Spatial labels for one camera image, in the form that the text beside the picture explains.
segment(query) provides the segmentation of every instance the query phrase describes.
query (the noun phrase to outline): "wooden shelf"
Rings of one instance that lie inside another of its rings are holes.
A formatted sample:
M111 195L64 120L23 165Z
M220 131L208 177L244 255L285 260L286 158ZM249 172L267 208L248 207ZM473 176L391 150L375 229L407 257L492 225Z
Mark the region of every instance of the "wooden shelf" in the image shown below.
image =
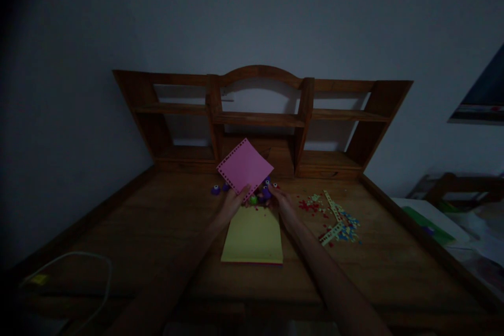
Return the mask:
M359 170L362 167L341 151L304 151L300 166Z
M155 157L159 161L214 163L212 147L171 146Z
M204 116L206 109L204 105L179 104L168 102L155 102L152 104L133 108L135 113L157 113L157 114L199 114Z
M177 172L213 171L245 136L275 167L275 175L350 179L366 168L406 96L407 80L332 80L298 78L277 67L246 66L225 75L179 75L114 70L114 77L130 108L158 169ZM301 92L297 114L227 112L222 108L221 88L235 81L263 77L283 81ZM205 104L160 102L154 84L205 87ZM363 110L314 109L316 92L370 92ZM165 114L205 116L212 148L172 146ZM305 151L311 120L357 122L346 152ZM225 125L292 128L291 136L230 135Z
M369 113L363 110L339 110L339 109L314 109L311 115L315 120L334 121L366 121L366 122L388 122L389 117Z
M296 114L220 112L214 116L216 124L305 127Z

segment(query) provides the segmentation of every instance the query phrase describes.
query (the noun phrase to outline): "hand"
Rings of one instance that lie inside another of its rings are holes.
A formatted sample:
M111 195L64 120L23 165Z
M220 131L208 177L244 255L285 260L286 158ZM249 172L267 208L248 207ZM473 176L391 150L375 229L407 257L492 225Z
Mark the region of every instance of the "hand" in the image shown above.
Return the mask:
M247 195L250 190L250 185L247 184L240 194L236 194L234 190L230 190L227 192L226 199L224 200L224 204L222 205L222 209L219 212L219 217L222 218L224 222L231 221L231 218L236 214L240 206L242 205L243 199Z
M281 191L280 189L274 188L271 184L268 185L268 190L278 201L280 216L282 217L287 230L290 232L292 223L298 220L294 203L292 202L290 195Z

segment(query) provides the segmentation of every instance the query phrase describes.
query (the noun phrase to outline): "pink paper with punched holes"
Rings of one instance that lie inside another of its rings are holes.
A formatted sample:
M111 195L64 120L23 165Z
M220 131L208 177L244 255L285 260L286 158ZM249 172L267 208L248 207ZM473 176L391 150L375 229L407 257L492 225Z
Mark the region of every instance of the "pink paper with punched holes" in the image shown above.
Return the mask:
M250 184L247 200L272 172L273 166L245 138L220 162L217 170L236 194Z

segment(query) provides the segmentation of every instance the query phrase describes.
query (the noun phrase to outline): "cable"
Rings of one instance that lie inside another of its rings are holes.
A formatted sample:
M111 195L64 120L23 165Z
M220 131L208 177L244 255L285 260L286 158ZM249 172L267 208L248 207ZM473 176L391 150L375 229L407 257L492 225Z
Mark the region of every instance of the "cable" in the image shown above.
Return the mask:
M55 262L67 257L67 256L71 256L71 255L79 255L79 256L89 256L89 257L95 257L95 258L99 258L101 260L104 260L108 266L109 266L109 277L107 279L107 285L105 286L105 296L103 297L103 301L100 305L100 307L98 307L98 309L96 309L95 312L93 312L93 314L73 333L73 334L77 334L79 333L80 331L82 331L82 329L87 326L89 324L89 322L91 320L93 320L93 318L98 315L98 313L101 311L101 309L103 308L103 306L105 306L105 303L107 302L107 299L109 299L109 293L110 293L110 284L112 282L112 261L108 258L108 257L105 257L105 256L102 256L102 255L98 255L98 254L94 254L94 253L91 253L91 252L82 252L82 251L73 251L73 252L68 252L68 253L65 253L59 257L56 257L54 260L48 262L47 264L45 264L44 266L42 266L40 269L38 269L35 273L32 273L31 275L29 275L28 277L26 277L24 279L24 281L19 285L19 287L23 287L28 281L30 281L33 277L35 277L37 274L39 274L42 270L44 270L45 268L47 268L48 266L54 264Z

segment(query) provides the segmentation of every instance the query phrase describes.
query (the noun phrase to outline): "yellow paper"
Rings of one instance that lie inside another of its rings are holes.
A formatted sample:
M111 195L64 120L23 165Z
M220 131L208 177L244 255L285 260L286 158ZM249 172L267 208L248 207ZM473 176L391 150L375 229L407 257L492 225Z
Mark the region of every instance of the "yellow paper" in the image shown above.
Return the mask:
M224 263L283 264L278 213L240 207L231 220L220 260Z

